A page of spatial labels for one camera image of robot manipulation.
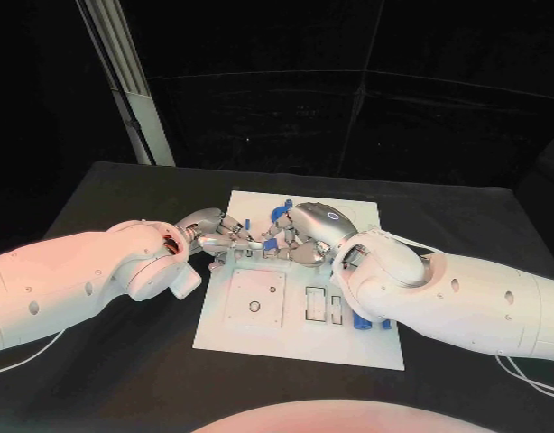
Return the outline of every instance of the black tablecloth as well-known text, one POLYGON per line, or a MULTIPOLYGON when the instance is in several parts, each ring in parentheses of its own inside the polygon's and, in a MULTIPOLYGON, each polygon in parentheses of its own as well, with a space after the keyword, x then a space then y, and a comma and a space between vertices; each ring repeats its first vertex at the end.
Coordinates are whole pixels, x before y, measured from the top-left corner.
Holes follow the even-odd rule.
MULTIPOLYGON (((554 278, 530 219, 500 188, 100 162, 47 237, 106 230, 129 219, 175 223, 197 209, 226 209, 233 189, 376 201, 382 226, 397 235, 554 278)), ((0 427, 188 431, 273 403, 358 399, 435 410, 497 431, 554 431, 554 400, 491 356, 406 326, 405 372, 192 349, 210 262, 207 254, 192 257, 205 282, 184 301, 171 291, 145 302, 117 299, 38 358, 0 374, 0 427)), ((523 360, 521 366, 554 382, 554 363, 523 360)))

